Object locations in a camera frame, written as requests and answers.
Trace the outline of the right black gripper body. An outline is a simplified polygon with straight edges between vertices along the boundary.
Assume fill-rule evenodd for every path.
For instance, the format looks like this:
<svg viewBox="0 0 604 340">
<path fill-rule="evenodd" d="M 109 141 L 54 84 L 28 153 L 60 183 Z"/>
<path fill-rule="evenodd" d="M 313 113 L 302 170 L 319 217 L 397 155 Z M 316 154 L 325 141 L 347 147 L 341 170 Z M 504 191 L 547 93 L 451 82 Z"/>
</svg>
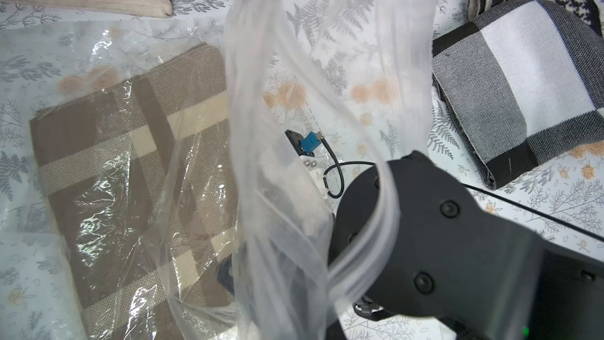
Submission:
<svg viewBox="0 0 604 340">
<path fill-rule="evenodd" d="M 400 225 L 360 316 L 431 316 L 460 339 L 603 337 L 601 261 L 485 212 L 420 152 L 389 166 Z"/>
</svg>

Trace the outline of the clear plastic vacuum bag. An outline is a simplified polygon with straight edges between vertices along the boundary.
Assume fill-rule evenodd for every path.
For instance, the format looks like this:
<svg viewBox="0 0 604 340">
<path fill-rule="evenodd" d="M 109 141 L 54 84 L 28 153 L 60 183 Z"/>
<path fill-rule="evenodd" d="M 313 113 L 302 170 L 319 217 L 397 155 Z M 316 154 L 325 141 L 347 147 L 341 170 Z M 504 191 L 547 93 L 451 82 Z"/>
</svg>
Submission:
<svg viewBox="0 0 604 340">
<path fill-rule="evenodd" d="M 425 150 L 437 0 L 172 0 L 166 18 L 1 0 L 1 337 L 91 339 L 43 193 L 30 122 L 46 108 L 217 47 L 238 189 L 234 325 L 214 339 L 323 339 L 377 277 L 399 223 L 392 189 L 361 242 L 327 260 L 334 204 L 285 131 L 383 164 Z"/>
</svg>

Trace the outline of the black white houndstooth scarf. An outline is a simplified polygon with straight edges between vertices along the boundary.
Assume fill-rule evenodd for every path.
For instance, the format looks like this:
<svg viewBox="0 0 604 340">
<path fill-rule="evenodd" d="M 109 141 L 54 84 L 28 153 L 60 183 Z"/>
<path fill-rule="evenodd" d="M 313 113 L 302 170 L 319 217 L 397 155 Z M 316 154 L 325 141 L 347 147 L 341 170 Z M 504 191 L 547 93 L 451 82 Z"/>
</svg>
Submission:
<svg viewBox="0 0 604 340">
<path fill-rule="evenodd" d="M 468 0 L 467 15 L 468 21 L 474 20 L 479 15 L 490 10 L 494 6 L 511 0 Z M 600 20 L 599 8 L 594 0 L 534 0 L 547 1 L 561 6 L 566 11 L 574 14 L 587 24 L 597 35 L 602 36 L 602 23 Z"/>
</svg>

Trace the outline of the brown plaid scarf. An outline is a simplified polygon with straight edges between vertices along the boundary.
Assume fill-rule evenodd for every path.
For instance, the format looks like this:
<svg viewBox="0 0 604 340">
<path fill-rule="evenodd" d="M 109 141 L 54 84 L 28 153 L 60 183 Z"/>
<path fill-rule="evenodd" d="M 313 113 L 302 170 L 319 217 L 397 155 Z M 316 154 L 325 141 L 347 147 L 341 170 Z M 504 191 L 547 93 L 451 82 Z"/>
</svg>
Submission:
<svg viewBox="0 0 604 340">
<path fill-rule="evenodd" d="M 223 56 L 200 44 L 39 110 L 31 141 L 91 339 L 214 339 L 238 189 Z"/>
</svg>

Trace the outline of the grey white scarf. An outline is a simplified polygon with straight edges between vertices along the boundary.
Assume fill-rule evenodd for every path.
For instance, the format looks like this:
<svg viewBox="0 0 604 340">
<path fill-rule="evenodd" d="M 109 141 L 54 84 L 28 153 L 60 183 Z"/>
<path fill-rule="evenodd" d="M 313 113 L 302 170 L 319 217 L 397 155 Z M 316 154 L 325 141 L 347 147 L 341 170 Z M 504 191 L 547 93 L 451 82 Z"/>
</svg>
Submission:
<svg viewBox="0 0 604 340">
<path fill-rule="evenodd" d="M 493 7 L 435 39 L 432 67 L 492 190 L 603 138 L 603 38 L 555 3 Z"/>
</svg>

